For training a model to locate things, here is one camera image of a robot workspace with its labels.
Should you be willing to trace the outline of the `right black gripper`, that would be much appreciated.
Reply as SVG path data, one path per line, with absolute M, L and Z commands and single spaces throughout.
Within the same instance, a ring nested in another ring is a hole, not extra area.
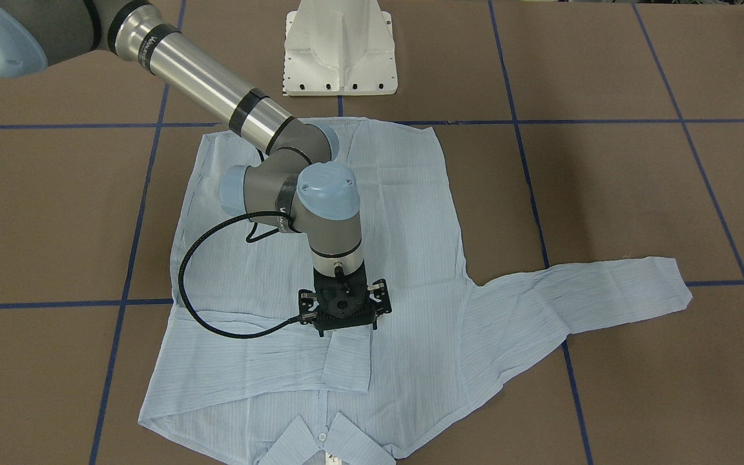
M 314 271 L 314 291 L 318 306 L 313 321 L 320 333 L 372 324 L 376 318 L 376 303 L 368 291 L 366 269 L 341 278 Z

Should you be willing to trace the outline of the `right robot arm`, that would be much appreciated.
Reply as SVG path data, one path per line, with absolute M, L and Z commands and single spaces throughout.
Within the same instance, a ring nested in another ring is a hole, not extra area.
M 245 220 L 279 233 L 307 236 L 313 289 L 298 292 L 298 316 L 319 335 L 370 325 L 391 312 L 385 280 L 369 283 L 362 252 L 360 195 L 353 171 L 338 162 L 339 141 L 325 125 L 293 117 L 163 20 L 148 1 L 0 1 L 0 77 L 18 78 L 95 50 L 137 62 L 188 95 L 265 157 L 236 165 L 218 192 L 228 220 L 201 235 L 178 267 L 178 303 L 204 329 L 236 333 L 203 320 L 190 303 L 184 276 L 210 236 Z

